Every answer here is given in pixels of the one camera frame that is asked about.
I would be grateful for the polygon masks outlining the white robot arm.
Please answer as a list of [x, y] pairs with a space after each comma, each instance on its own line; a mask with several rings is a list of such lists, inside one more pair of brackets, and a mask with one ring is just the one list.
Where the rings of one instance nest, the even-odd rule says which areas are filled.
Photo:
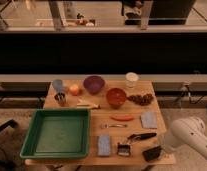
[[169, 129], [158, 136], [158, 142], [168, 154], [186, 144], [207, 160], [207, 136], [204, 132], [205, 124], [199, 117], [181, 118], [173, 121]]

